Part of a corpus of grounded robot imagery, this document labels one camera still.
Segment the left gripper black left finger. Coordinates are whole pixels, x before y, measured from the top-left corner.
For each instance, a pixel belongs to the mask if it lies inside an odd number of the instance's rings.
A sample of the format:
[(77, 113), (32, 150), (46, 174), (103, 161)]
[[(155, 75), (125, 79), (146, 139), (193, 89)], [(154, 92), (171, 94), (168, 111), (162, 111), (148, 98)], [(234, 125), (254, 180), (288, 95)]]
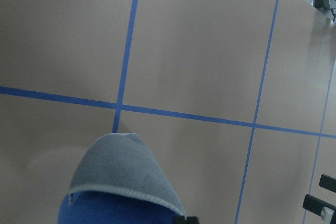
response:
[(173, 218), (173, 224), (199, 224), (196, 216), (176, 216)]

